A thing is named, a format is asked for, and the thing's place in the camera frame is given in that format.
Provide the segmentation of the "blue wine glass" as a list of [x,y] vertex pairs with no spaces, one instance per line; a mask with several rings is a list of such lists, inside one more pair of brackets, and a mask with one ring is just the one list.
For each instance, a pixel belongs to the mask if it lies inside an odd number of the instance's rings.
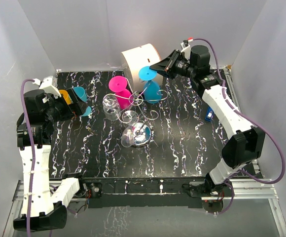
[[87,104],[87,95],[86,95],[86,91],[83,87],[80,87],[80,86],[77,86],[77,87],[74,87],[73,88],[75,94],[79,97],[79,99],[81,99],[82,101],[82,111],[84,112],[83,113],[83,117],[88,117],[91,112],[92,112],[92,109],[90,106],[88,106]]
[[150,104],[158,103],[162,98],[160,86],[154,81],[156,76],[157,72],[150,69],[149,66],[145,66],[139,71],[139,79],[144,82],[144,98]]

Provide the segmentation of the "yellow wine glass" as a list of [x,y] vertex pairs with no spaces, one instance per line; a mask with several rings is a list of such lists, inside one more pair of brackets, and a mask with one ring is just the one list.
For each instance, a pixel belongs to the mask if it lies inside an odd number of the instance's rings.
[[59,92],[68,105],[72,103],[71,98],[66,90],[61,89]]

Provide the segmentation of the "clear ribbed tumbler glass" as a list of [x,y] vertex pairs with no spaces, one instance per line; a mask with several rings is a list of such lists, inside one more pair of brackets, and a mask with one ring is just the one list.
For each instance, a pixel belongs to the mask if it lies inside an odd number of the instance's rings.
[[121,108],[114,94],[107,94],[103,97],[103,111],[110,121],[118,120]]

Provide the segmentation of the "pink wine glass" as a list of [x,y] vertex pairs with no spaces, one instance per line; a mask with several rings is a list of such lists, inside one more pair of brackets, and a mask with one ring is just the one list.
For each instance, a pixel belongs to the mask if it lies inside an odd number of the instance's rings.
[[108,83],[109,89],[115,93],[122,110],[131,105],[129,98],[132,93],[127,89],[127,86],[128,81],[123,76],[114,76]]

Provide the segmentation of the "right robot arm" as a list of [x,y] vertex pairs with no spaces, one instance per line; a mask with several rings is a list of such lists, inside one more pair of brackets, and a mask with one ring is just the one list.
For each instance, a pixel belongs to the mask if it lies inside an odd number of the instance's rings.
[[226,187],[226,180],[261,156],[265,132],[236,113],[225,87],[210,72],[210,57],[206,46],[196,45],[191,48],[188,59],[183,52],[174,50],[150,69],[171,79],[177,75],[189,78],[192,89],[212,108],[226,131],[228,141],[222,149],[220,162],[207,173],[203,184],[189,187],[216,196]]

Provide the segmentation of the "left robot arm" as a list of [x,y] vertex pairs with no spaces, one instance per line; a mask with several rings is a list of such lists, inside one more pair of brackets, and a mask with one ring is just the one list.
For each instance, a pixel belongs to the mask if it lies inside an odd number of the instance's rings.
[[67,207],[74,196],[86,194],[82,174],[64,175],[59,186],[51,188],[49,156],[54,125],[87,113],[86,96],[77,87],[52,93],[35,89],[21,94],[23,113],[16,125],[17,146],[23,166],[23,206],[13,227],[27,233],[62,229]]

